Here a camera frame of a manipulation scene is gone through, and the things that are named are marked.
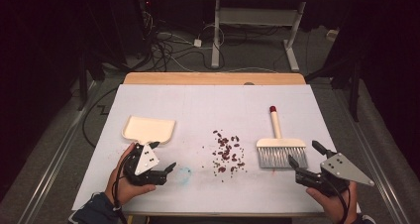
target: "hand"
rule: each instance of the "hand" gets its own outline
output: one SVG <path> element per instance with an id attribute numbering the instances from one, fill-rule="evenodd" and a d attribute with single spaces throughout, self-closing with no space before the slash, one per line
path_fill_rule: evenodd
<path id="1" fill-rule="evenodd" d="M 112 170 L 111 175 L 108 180 L 108 185 L 105 189 L 105 195 L 108 199 L 114 204 L 114 197 L 112 195 L 113 184 L 117 177 L 118 167 L 120 166 L 123 158 L 130 153 L 130 151 L 134 148 L 134 143 L 130 145 L 130 147 L 121 155 L 120 160 L 118 161 L 117 166 Z M 148 193 L 150 191 L 155 190 L 156 187 L 153 184 L 147 184 L 143 186 L 135 186 L 129 183 L 129 181 L 122 177 L 118 183 L 118 200 L 120 201 L 121 205 L 126 204 L 129 202 L 133 197 Z"/>
<path id="2" fill-rule="evenodd" d="M 351 181 L 349 185 L 351 203 L 349 206 L 349 213 L 345 221 L 346 224 L 353 223 L 358 217 L 356 205 L 358 202 L 358 194 L 356 187 L 356 183 Z M 340 201 L 340 198 L 338 196 L 327 197 L 320 191 L 312 187 L 306 188 L 306 192 L 309 195 L 311 195 L 315 199 L 315 201 L 317 201 L 324 208 L 325 215 L 327 215 L 327 217 L 331 221 L 333 221 L 333 223 L 339 223 L 341 221 L 341 219 L 343 218 L 344 209 L 342 202 Z M 342 193 L 342 196 L 346 201 L 346 204 L 349 205 L 349 192 L 344 191 Z"/>

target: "brush handle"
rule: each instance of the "brush handle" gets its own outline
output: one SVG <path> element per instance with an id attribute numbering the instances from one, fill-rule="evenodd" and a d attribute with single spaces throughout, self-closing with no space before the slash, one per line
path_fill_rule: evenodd
<path id="1" fill-rule="evenodd" d="M 269 107 L 269 113 L 271 115 L 271 124 L 274 135 L 277 139 L 281 139 L 280 123 L 278 122 L 277 109 L 275 109 L 275 106 Z"/>

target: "hand broom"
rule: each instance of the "hand broom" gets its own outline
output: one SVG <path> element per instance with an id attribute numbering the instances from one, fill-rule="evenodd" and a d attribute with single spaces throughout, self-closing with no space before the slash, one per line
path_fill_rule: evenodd
<path id="1" fill-rule="evenodd" d="M 264 138 L 257 141 L 260 168 L 291 168 L 288 155 L 294 157 L 301 168 L 308 168 L 305 156 L 305 143 L 300 139 L 281 138 L 277 111 L 269 107 L 275 139 Z"/>

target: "brush bristles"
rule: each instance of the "brush bristles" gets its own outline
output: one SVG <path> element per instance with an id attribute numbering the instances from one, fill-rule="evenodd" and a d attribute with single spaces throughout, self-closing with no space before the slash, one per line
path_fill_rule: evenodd
<path id="1" fill-rule="evenodd" d="M 308 168 L 304 148 L 259 148 L 260 168 L 291 168 L 288 155 L 294 157 L 300 168 Z"/>

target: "white table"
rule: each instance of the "white table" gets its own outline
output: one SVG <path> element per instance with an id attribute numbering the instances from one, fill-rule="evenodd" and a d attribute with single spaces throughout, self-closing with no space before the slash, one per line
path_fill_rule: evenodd
<path id="1" fill-rule="evenodd" d="M 163 77 L 166 82 L 155 81 Z M 217 80 L 254 84 L 286 78 L 292 85 L 211 85 Z M 186 84 L 174 85 L 184 79 Z M 131 74 L 121 85 L 72 209 L 92 192 L 104 190 L 109 173 L 130 141 L 121 135 L 129 116 L 175 120 L 171 140 L 155 149 L 160 163 L 155 170 L 177 162 L 167 183 L 134 198 L 124 211 L 141 215 L 182 216 L 313 216 L 322 207 L 295 183 L 293 170 L 259 168 L 256 143 L 273 137 L 268 107 L 277 107 L 282 135 L 307 144 L 309 170 L 318 172 L 325 161 L 311 147 L 317 140 L 335 150 L 317 102 L 300 74 L 147 73 Z M 240 144 L 233 152 L 245 165 L 218 172 L 218 134 Z"/>

